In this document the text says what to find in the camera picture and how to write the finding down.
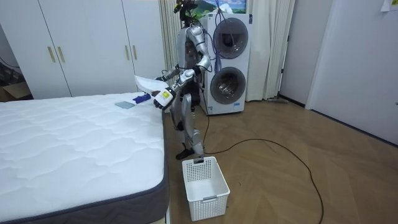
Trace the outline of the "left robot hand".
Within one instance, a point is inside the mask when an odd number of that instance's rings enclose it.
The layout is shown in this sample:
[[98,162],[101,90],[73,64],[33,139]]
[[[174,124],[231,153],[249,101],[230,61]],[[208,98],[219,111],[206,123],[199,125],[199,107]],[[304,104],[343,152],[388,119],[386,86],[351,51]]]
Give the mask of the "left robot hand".
[[166,110],[172,104],[176,98],[176,95],[176,92],[171,89],[171,87],[152,92],[152,96],[154,97],[154,105],[156,108],[161,110]]

